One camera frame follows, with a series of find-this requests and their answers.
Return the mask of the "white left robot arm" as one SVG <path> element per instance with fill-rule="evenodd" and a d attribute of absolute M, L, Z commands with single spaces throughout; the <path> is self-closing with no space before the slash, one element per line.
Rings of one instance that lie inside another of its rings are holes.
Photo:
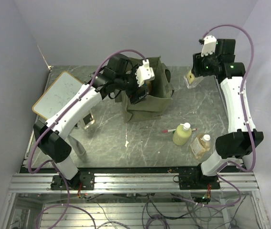
<path fill-rule="evenodd" d="M 66 188 L 82 185 L 91 188 L 90 181 L 81 180 L 81 173 L 70 156 L 72 148 L 65 141 L 74 126 L 92 107 L 115 91 L 125 92 L 131 104 L 143 101 L 149 93 L 145 83 L 153 79 L 154 72 L 148 59 L 134 66 L 129 57 L 114 54 L 98 67 L 90 81 L 83 84 L 58 113 L 44 123 L 37 121 L 34 124 L 34 147 L 51 158 Z"/>

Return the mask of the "orange bottle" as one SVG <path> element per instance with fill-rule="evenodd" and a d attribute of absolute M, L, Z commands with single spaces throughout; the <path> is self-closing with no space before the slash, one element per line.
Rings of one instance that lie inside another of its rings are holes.
<path fill-rule="evenodd" d="M 148 92 L 151 93 L 152 92 L 152 82 L 148 81 L 146 82 L 147 88 L 148 88 Z"/>

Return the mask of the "olive green canvas bag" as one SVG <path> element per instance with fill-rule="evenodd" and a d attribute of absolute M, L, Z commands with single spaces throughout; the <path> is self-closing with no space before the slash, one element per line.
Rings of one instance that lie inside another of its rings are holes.
<path fill-rule="evenodd" d="M 170 70 L 160 57 L 149 57 L 148 60 L 155 74 L 151 92 L 136 104 L 130 103 L 124 91 L 115 99 L 116 103 L 121 103 L 125 123 L 161 119 L 161 115 L 173 100 L 174 88 Z"/>

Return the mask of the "aluminium rail frame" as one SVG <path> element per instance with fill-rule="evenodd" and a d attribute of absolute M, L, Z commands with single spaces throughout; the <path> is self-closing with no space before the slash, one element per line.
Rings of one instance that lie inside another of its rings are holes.
<path fill-rule="evenodd" d="M 83 193 L 157 193 L 157 192 L 202 192 L 206 189 L 181 190 L 179 184 L 173 181 L 177 175 L 177 167 L 135 167 L 135 168 L 88 168 L 95 176 L 93 190 L 83 190 Z M 30 174 L 27 168 L 21 168 L 19 173 L 12 176 L 8 194 L 0 215 L 0 229 L 8 228 L 8 222 L 16 200 L 20 193 L 63 194 L 66 190 L 51 190 L 50 184 L 57 172 L 53 168 L 41 169 L 36 174 Z M 253 172 L 228 172 L 218 176 L 220 189 L 212 192 L 249 191 L 254 195 L 254 205 L 262 229 L 271 228 L 266 209 L 262 202 L 259 185 Z"/>

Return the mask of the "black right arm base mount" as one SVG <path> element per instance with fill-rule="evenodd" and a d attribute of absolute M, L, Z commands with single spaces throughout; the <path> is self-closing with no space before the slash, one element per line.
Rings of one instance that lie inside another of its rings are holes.
<path fill-rule="evenodd" d="M 203 175 L 200 164 L 197 166 L 177 167 L 174 173 L 177 173 L 177 175 L 173 177 L 173 181 L 179 184 L 181 190 L 207 190 L 208 185 L 211 186 L 211 189 L 220 189 L 218 177 Z"/>

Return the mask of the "clear perfume bottle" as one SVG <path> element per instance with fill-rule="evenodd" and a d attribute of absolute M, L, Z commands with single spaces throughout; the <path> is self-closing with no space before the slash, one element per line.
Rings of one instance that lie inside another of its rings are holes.
<path fill-rule="evenodd" d="M 196 77 L 192 70 L 190 70 L 185 76 L 184 76 L 186 86 L 188 89 L 195 88 L 200 82 L 204 79 L 203 76 Z"/>

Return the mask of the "red and white marker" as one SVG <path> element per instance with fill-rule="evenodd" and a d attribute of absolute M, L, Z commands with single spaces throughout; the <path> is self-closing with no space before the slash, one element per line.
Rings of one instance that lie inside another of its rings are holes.
<path fill-rule="evenodd" d="M 166 129 L 162 130 L 162 133 L 174 133 L 176 129 Z M 192 128 L 191 131 L 197 131 L 197 128 Z"/>

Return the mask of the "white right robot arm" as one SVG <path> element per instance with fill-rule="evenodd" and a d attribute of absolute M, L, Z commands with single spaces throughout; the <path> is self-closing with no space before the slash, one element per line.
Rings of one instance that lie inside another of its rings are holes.
<path fill-rule="evenodd" d="M 193 177 L 194 185 L 202 189 L 210 183 L 209 176 L 215 176 L 224 165 L 235 164 L 251 154 L 264 136 L 262 131 L 257 131 L 250 115 L 245 66 L 235 61 L 236 41 L 206 36 L 199 42 L 203 47 L 193 55 L 191 73 L 194 77 L 215 77 L 228 114 L 228 133 L 216 139 L 214 153 L 201 164 L 201 173 Z"/>

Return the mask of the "amber liquid bottle, white cap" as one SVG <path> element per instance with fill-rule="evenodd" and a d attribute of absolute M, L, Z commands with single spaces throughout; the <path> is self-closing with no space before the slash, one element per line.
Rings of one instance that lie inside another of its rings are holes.
<path fill-rule="evenodd" d="M 200 133 L 190 144 L 193 155 L 196 159 L 200 159 L 211 147 L 211 136 L 209 134 Z"/>

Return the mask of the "clear square bottle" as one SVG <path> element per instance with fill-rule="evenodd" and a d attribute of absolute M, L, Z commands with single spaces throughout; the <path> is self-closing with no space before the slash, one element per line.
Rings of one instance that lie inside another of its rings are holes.
<path fill-rule="evenodd" d="M 80 120 L 81 126 L 84 130 L 88 129 L 95 123 L 95 119 L 91 110 L 89 110 Z"/>

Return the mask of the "yellow-framed small whiteboard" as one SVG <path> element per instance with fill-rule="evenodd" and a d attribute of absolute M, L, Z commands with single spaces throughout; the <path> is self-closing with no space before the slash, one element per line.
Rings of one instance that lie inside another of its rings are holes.
<path fill-rule="evenodd" d="M 82 83 L 68 72 L 62 72 L 33 105 L 32 111 L 44 119 L 58 113 L 79 91 Z"/>

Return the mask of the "grey metallic tube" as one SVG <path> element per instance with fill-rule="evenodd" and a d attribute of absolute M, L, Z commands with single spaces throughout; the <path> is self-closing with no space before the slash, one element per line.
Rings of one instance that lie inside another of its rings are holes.
<path fill-rule="evenodd" d="M 67 139 L 78 157 L 83 156 L 86 153 L 85 148 L 77 139 L 73 138 L 71 135 L 69 135 Z"/>

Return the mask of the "yellow-green pump bottle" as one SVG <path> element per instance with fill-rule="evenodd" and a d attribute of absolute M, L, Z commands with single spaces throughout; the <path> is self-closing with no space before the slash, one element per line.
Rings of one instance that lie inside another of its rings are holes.
<path fill-rule="evenodd" d="M 189 123 L 180 124 L 173 134 L 173 142 L 178 146 L 182 146 L 187 142 L 191 134 L 192 129 Z"/>

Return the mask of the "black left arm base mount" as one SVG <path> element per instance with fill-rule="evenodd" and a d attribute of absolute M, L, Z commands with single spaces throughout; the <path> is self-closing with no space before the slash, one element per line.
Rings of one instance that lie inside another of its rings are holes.
<path fill-rule="evenodd" d="M 93 190 L 95 176 L 89 171 L 79 171 L 71 180 L 66 180 L 69 190 Z M 53 176 L 50 184 L 51 190 L 66 190 L 66 185 L 60 175 Z"/>

